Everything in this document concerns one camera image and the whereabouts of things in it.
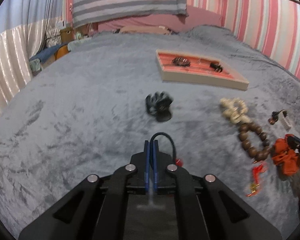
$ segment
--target plush gray bedspread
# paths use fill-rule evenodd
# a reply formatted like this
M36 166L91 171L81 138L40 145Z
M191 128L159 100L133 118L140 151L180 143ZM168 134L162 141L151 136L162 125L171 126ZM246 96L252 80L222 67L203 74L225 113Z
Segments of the plush gray bedspread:
M156 49L219 57L250 81L249 88L162 82ZM145 111L145 98L163 90L175 99L173 117L157 123ZM34 78L0 117L0 219L18 237L86 176L113 173L143 150L144 140L164 131L190 173L215 174L287 238L299 223L300 171L280 179L268 159L262 191L245 197L253 165L237 128L221 115L222 97L244 99L248 115L268 132L271 143L285 130L267 119L282 108L295 123L292 133L300 136L300 82L226 29L95 36ZM171 152L164 139L159 145Z

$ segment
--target red ball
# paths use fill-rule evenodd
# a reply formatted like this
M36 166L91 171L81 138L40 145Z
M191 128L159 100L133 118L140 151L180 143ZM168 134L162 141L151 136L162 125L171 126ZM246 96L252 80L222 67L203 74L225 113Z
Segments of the red ball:
M179 167L183 166L183 161L181 159L176 159L176 165Z

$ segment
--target pink wall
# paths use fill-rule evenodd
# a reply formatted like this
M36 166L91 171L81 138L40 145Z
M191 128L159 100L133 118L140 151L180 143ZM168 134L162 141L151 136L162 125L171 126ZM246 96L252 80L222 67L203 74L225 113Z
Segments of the pink wall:
M300 79L300 5L289 0L188 0Z

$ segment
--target curtain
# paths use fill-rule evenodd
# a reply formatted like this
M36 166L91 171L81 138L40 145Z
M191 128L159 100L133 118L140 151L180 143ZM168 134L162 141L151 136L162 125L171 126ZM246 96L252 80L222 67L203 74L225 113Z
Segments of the curtain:
M4 0L0 6L0 114L32 78L29 58L61 20L63 0Z

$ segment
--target metal bolt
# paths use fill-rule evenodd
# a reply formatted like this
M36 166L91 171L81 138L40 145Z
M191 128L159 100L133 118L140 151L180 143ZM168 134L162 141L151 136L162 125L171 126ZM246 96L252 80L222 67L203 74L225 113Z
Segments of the metal bolt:
M96 174L91 174L87 177L89 182L96 182L98 180L98 176Z
M168 166L167 166L167 169L169 170L169 171L176 171L177 170L177 165L175 165L175 164L169 164Z
M126 166L127 171L134 171L136 169L136 166L134 164L128 164Z
M214 182L216 180L216 177L213 176L212 174L208 174L206 175L205 179L207 182Z

